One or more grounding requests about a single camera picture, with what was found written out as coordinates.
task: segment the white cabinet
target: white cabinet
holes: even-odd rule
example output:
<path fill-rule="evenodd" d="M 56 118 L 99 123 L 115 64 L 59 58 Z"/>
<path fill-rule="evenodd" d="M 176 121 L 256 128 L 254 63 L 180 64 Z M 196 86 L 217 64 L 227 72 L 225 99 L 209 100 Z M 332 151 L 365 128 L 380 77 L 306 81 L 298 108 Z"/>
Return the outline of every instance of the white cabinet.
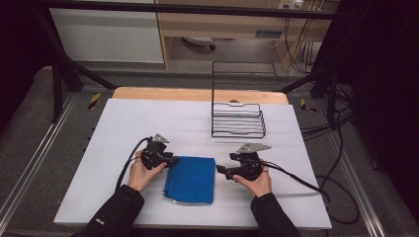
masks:
<path fill-rule="evenodd" d="M 65 51 L 73 60 L 163 63 L 155 13 L 50 11 Z"/>

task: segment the gray floor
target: gray floor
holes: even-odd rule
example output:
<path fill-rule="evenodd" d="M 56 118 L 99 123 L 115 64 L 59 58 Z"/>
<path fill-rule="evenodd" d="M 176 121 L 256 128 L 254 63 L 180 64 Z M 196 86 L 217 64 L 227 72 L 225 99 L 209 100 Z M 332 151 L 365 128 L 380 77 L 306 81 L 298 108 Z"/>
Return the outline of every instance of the gray floor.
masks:
<path fill-rule="evenodd" d="M 256 40 L 217 39 L 215 51 L 193 46 L 180 39 L 175 40 L 170 69 L 159 69 L 158 66 L 144 68 L 144 65 L 129 65 L 126 71 L 116 68 L 97 68 L 98 74 L 109 81 L 124 86 L 174 87 L 174 88 L 210 88 L 211 62 L 215 60 L 240 60 L 274 62 L 280 77 L 280 86 L 260 86 L 255 89 L 272 90 L 287 85 L 297 79 L 289 77 L 282 70 L 280 61 L 272 48 Z M 93 88 L 96 83 L 85 79 L 85 84 Z M 294 105 L 295 114 L 301 127 L 324 124 L 319 113 L 300 109 L 300 99 L 306 99 L 310 107 L 324 105 L 324 99 L 313 101 L 308 95 L 311 85 L 308 83 L 297 91 L 289 93 L 290 103 Z M 59 200 L 65 192 L 82 159 L 83 150 L 87 147 L 88 138 L 101 115 L 106 99 L 112 91 L 101 90 L 101 98 L 93 111 L 87 110 L 93 91 L 77 95 L 74 107 L 66 123 L 54 140 L 45 156 L 37 175 L 27 193 L 10 220 L 6 233 L 17 231 L 30 236 L 34 232 L 39 236 L 59 236 L 58 233 L 72 233 L 77 229 L 57 226 L 52 223 L 59 208 Z M 42 141 L 52 118 L 51 75 L 48 70 L 40 71 L 34 86 L 10 121 L 7 129 L 0 136 L 0 203 L 4 203 L 9 192 L 18 182 L 20 174 Z M 388 175 L 374 171 L 372 160 L 366 149 L 357 126 L 346 123 L 342 126 L 344 149 L 364 186 L 377 217 L 387 236 L 419 236 L 419 227 L 413 220 L 407 207 L 400 199 Z M 336 151 L 331 138 L 324 134 L 306 141 L 308 155 L 316 175 L 324 175 L 336 159 Z M 348 188 L 342 169 L 332 177 Z M 351 219 L 355 215 L 354 206 L 334 185 L 329 183 L 326 190 L 332 196 L 330 213 L 341 219 Z M 343 225 L 332 221 L 332 236 L 369 236 L 363 218 L 353 225 Z M 325 232 L 306 233 L 320 236 Z"/>

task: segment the finger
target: finger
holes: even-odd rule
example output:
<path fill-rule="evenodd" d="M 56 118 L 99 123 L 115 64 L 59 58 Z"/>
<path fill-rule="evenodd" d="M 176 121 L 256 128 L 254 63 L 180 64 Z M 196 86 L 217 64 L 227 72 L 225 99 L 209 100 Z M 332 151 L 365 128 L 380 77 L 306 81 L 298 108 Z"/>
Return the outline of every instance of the finger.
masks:
<path fill-rule="evenodd" d="M 140 157 L 142 153 L 142 150 L 136 151 L 135 152 L 135 157 Z"/>
<path fill-rule="evenodd" d="M 269 167 L 268 166 L 263 166 L 262 172 L 269 173 Z"/>
<path fill-rule="evenodd" d="M 239 183 L 240 185 L 243 185 L 245 187 L 248 186 L 249 181 L 244 179 L 243 177 L 239 176 L 239 175 L 233 175 L 233 180 L 237 183 Z"/>
<path fill-rule="evenodd" d="M 166 166 L 167 166 L 166 162 L 161 163 L 159 166 L 153 169 L 154 174 L 161 173 L 164 170 L 164 168 L 166 168 Z"/>

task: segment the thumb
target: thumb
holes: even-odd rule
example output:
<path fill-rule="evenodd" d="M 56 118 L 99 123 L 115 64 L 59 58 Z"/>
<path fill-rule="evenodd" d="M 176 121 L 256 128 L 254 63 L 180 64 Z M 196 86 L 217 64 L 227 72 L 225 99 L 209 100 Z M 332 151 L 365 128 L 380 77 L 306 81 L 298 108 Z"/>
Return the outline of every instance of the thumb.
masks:
<path fill-rule="evenodd" d="M 161 163 L 160 165 L 158 165 L 156 168 L 153 169 L 154 174 L 161 173 L 164 170 L 164 168 L 166 168 L 166 166 L 167 166 L 166 162 Z"/>

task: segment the table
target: table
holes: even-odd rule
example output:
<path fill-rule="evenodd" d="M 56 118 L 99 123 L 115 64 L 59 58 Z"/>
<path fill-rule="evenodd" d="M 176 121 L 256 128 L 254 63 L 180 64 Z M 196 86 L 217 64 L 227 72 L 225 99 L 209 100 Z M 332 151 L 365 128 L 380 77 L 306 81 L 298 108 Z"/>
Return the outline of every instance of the table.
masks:
<path fill-rule="evenodd" d="M 251 100 L 249 95 L 258 97 Z M 226 167 L 238 166 L 237 162 L 229 160 L 228 153 L 235 152 L 243 142 L 269 143 L 273 148 L 259 152 L 261 157 L 316 185 L 293 107 L 287 105 L 284 94 L 216 91 L 216 101 L 267 102 L 260 104 L 267 135 L 262 139 L 245 140 L 210 136 L 210 98 L 210 90 L 117 89 L 102 113 L 54 222 L 68 226 L 86 224 L 113 193 L 127 155 L 136 142 L 156 132 L 170 140 L 167 151 L 175 155 L 213 157 L 217 164 Z M 162 195 L 166 176 L 167 169 L 143 192 L 145 206 L 134 222 L 135 227 L 257 228 L 249 208 L 253 197 L 244 187 L 215 174 L 213 204 L 184 205 Z M 272 171 L 271 176 L 273 193 L 297 228 L 331 228 L 318 193 L 280 172 Z"/>

